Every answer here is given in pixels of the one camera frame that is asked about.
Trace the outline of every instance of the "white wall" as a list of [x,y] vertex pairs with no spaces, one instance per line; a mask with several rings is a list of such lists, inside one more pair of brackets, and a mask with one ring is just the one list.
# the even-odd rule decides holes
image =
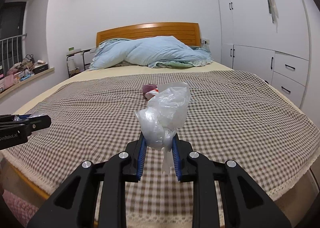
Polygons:
[[66,80],[66,53],[70,47],[71,4],[73,0],[49,0],[46,17],[48,62],[55,73],[48,79],[49,88]]
[[33,54],[35,61],[48,61],[46,20],[48,0],[33,0],[28,2],[25,39],[26,54]]
[[75,0],[70,46],[95,47],[99,31],[151,22],[199,23],[201,36],[210,40],[215,61],[221,60],[218,0]]
[[301,110],[320,128],[320,11],[313,0],[304,0],[311,35],[311,67]]
[[[55,67],[55,71],[30,81],[1,98],[0,114],[14,113],[29,100],[68,78],[65,54],[70,45],[71,3],[72,0],[48,0],[45,36],[48,62],[50,67]],[[37,43],[37,45],[40,45],[41,50],[45,49],[41,43]]]

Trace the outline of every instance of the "wooden headboard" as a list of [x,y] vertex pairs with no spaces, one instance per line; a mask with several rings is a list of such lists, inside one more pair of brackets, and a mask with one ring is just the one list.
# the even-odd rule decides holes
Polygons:
[[140,25],[129,25],[97,33],[98,45],[111,38],[140,39],[153,36],[174,36],[189,46],[200,46],[199,24],[185,22],[164,22]]

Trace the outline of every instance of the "box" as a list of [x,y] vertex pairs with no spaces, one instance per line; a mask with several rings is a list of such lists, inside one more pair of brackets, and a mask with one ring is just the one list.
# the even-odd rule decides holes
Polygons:
[[76,68],[75,70],[72,70],[69,72],[69,76],[75,76],[76,74],[81,73],[79,68]]
[[38,64],[38,65],[35,65],[32,71],[34,74],[38,74],[45,70],[48,70],[48,68],[49,68],[48,64]]

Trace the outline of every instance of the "silver screw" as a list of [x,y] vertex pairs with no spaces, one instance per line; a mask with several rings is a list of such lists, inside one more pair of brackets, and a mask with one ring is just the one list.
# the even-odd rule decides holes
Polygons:
[[129,156],[129,154],[127,152],[121,152],[119,154],[119,158],[121,158],[121,159],[126,159],[128,156]]
[[198,152],[195,152],[195,151],[192,151],[190,152],[189,156],[193,159],[196,159],[198,156],[199,156],[199,153]]
[[227,161],[227,165],[228,165],[228,167],[235,167],[237,165],[237,163],[233,160],[229,160],[229,161]]
[[91,166],[91,162],[90,161],[84,161],[82,162],[82,165],[81,165],[83,168],[88,168]]

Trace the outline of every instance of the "plastic bag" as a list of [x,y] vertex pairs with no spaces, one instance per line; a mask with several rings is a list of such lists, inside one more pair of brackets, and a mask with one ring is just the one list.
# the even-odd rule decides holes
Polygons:
[[136,113],[147,145],[153,149],[164,148],[162,169],[168,174],[172,153],[172,139],[178,128],[182,128],[190,101],[190,89],[184,82],[158,85],[159,94],[148,101],[148,108]]
[[21,120],[21,119],[20,119],[17,115],[14,116],[13,121],[20,121],[20,120]]

